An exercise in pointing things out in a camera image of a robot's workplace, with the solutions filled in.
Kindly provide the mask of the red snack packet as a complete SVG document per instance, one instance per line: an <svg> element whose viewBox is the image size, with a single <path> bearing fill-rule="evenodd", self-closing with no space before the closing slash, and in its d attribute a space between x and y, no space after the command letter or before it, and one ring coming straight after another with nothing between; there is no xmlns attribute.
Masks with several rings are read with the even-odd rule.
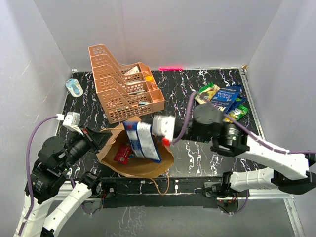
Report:
<svg viewBox="0 0 316 237"><path fill-rule="evenodd" d="M129 145L120 146L114 157L114 161L120 164L127 164L128 158L131 155L131 152L132 152L132 149Z"/></svg>

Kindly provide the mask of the green cassava chips bag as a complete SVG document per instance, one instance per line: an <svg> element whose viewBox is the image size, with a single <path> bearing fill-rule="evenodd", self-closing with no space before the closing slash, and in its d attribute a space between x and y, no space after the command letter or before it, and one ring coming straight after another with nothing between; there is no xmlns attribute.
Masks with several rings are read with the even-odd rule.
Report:
<svg viewBox="0 0 316 237"><path fill-rule="evenodd" d="M208 103L218 90L220 90L220 87L211 82L198 91L195 95L195 100L199 104Z"/></svg>

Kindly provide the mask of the dark blue chips bag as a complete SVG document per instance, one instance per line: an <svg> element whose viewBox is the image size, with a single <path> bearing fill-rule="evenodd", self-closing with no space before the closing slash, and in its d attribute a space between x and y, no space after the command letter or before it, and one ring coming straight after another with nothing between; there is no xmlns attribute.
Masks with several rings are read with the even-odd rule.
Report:
<svg viewBox="0 0 316 237"><path fill-rule="evenodd" d="M229 107L235 99L240 96L241 85L223 87L216 92L210 100L215 107L224 112L226 107Z"/></svg>
<svg viewBox="0 0 316 237"><path fill-rule="evenodd" d="M229 113L230 111L233 111L234 109L236 109L239 105L241 105L245 101L246 101L245 97L238 96L229 107L226 107L224 109L224 113Z"/></svg>

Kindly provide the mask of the brown paper bag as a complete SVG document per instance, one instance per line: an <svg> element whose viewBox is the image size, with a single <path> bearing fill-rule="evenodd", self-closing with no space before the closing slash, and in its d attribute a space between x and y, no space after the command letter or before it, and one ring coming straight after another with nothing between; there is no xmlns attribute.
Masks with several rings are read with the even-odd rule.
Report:
<svg viewBox="0 0 316 237"><path fill-rule="evenodd" d="M173 165L174 157L170 149L162 144L158 145L158 151L162 154L162 162L160 163L155 163L147 158L129 158L127 159L126 164L121 164L119 161L115 161L115 155L119 151L119 148L127 143L127 135L123 128L123 124L121 123L115 128L101 130L102 133L105 133L106 131L111 133L111 138L106 142L104 148L97 154L100 163L127 178L150 179L160 195L167 194L170 186L169 176L167 176L167 188L165 192L162 192L159 189L159 186L154 179L167 173L168 169Z"/></svg>

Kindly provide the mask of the yellow green fruit snack bag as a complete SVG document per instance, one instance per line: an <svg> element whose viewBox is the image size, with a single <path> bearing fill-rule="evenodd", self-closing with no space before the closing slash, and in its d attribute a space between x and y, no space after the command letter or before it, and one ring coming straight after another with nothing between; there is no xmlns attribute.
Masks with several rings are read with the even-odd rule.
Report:
<svg viewBox="0 0 316 237"><path fill-rule="evenodd" d="M248 112L249 109L243 104L232 104L225 114L231 117L233 120L238 121L243 118Z"/></svg>

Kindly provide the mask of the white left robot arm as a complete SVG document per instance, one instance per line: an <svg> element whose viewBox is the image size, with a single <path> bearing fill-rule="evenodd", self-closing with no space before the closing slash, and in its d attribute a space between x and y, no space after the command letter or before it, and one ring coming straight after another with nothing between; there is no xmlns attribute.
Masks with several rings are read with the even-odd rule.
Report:
<svg viewBox="0 0 316 237"><path fill-rule="evenodd" d="M110 131L97 132L85 127L82 134L72 133L69 141L59 136L45 140L33 169L27 169L24 207L16 237L56 237L77 208L89 197L101 194L101 179L87 171L68 196L52 212L49 209L66 173L86 153L99 153L111 138Z"/></svg>

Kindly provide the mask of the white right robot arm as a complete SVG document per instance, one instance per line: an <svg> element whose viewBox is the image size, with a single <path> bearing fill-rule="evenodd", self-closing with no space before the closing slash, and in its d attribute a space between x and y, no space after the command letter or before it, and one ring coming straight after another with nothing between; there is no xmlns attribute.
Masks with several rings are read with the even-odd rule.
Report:
<svg viewBox="0 0 316 237"><path fill-rule="evenodd" d="M211 196L226 198L249 189L302 195L316 187L316 175L309 171L316 161L315 152L293 152L269 143L210 103L188 109L184 119L175 118L172 132L175 141L211 143L214 153L264 166L254 171L224 172L220 182L204 186Z"/></svg>

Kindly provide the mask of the peach plastic file organizer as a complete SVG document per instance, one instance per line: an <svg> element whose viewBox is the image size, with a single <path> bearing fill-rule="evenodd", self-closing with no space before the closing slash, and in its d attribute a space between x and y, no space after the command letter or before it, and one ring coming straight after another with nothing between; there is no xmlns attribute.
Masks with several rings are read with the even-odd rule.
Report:
<svg viewBox="0 0 316 237"><path fill-rule="evenodd" d="M110 124L164 110L163 93L149 66L141 62L121 65L103 44L88 50L96 94ZM134 66L139 73L124 75ZM152 76L153 82L145 76Z"/></svg>

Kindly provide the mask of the blue white correction tape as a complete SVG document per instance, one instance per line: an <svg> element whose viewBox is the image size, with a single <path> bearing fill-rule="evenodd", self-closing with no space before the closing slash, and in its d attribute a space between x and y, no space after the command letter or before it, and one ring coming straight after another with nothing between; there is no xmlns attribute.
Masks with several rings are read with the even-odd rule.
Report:
<svg viewBox="0 0 316 237"><path fill-rule="evenodd" d="M65 86L73 97L78 98L83 95L83 89L77 79L67 80Z"/></svg>

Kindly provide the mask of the pink tape strip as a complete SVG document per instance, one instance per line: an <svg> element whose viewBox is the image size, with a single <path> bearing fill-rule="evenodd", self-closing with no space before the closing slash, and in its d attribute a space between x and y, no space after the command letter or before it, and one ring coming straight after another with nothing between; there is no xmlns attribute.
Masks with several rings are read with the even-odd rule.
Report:
<svg viewBox="0 0 316 237"><path fill-rule="evenodd" d="M160 71L181 71L183 70L183 67L179 66L165 66L165 67L159 67Z"/></svg>

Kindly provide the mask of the yellow object in organizer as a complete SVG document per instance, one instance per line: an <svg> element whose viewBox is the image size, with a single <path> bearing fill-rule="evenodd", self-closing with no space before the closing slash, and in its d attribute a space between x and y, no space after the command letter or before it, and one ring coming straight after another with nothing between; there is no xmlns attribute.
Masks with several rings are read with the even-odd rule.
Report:
<svg viewBox="0 0 316 237"><path fill-rule="evenodd" d="M145 76L146 81L148 82L153 82L153 77L152 76Z"/></svg>

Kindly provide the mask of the white card in organizer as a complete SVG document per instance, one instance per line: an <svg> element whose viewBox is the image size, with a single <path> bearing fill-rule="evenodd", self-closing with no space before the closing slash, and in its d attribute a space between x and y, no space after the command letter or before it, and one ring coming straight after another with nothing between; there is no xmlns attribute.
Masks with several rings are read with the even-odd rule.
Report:
<svg viewBox="0 0 316 237"><path fill-rule="evenodd" d="M128 76L128 75L136 74L136 73L139 73L139 72L140 72L139 67L138 66L134 66L129 71L127 71L124 75Z"/></svg>

